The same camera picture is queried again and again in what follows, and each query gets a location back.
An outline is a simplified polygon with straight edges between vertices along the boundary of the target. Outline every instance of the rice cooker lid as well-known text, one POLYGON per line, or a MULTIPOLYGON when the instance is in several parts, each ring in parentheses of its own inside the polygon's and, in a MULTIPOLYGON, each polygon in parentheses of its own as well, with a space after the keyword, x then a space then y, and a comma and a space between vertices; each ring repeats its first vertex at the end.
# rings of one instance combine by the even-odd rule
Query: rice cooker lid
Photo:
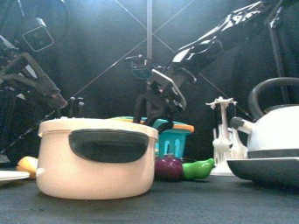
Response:
POLYGON ((110 119, 68 118, 68 117, 41 122, 38 128, 38 136, 41 137, 48 132, 72 132, 73 130, 82 130, 82 129, 126 130, 133 132, 141 132, 154 140, 157 140, 158 137, 158 133, 154 128, 148 127, 138 123, 121 122, 110 119))

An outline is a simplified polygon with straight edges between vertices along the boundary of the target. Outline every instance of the yellow object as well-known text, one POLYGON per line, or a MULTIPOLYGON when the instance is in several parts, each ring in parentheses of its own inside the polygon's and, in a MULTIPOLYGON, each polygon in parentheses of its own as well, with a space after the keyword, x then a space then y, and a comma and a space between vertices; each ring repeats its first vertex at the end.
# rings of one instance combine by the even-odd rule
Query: yellow object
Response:
POLYGON ((36 179, 37 161, 36 157, 22 157, 17 163, 16 170, 18 172, 29 172, 29 179, 36 179))

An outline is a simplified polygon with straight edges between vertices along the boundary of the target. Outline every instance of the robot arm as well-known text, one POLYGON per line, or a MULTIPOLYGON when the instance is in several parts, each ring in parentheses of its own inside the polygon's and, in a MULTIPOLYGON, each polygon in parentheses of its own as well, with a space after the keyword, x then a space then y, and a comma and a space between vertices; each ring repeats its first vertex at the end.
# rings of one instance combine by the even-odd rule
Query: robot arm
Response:
POLYGON ((157 118, 168 120, 158 128, 160 133, 173 126, 174 116, 185 109, 180 86, 185 81, 196 81, 185 67, 196 63, 196 66, 204 68, 224 51, 250 39, 264 25, 268 13, 273 14, 281 2, 279 0, 273 7, 272 1, 259 1, 232 11, 216 28, 176 51, 162 71, 152 70, 145 82, 145 93, 136 100, 134 123, 140 123, 141 114, 145 114, 144 125, 152 126, 157 118))
POLYGON ((9 81, 20 82, 33 88, 44 98, 48 98, 50 108, 64 108, 66 102, 60 95, 60 90, 30 54, 17 52, 17 49, 1 36, 0 40, 0 85, 9 81))

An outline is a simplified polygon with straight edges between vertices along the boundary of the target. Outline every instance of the metal pole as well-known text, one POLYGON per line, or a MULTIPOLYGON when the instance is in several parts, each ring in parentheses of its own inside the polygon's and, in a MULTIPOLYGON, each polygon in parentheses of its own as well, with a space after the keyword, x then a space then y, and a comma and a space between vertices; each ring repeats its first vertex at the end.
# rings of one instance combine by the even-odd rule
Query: metal pole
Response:
POLYGON ((153 15, 153 2, 152 0, 146 0, 146 58, 152 58, 152 52, 153 52, 153 20, 152 20, 152 15, 153 15))

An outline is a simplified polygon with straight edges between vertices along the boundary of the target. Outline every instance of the white kettle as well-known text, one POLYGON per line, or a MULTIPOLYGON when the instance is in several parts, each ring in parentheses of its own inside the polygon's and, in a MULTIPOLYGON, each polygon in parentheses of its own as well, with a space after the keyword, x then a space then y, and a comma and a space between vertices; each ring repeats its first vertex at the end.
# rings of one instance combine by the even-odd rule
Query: white kettle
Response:
POLYGON ((299 156, 299 106, 275 106, 267 114, 257 105, 261 91, 276 86, 299 86, 297 78, 273 78, 260 82, 250 90, 248 108, 256 122, 238 117, 230 119, 230 127, 248 133, 248 158, 285 158, 299 156))

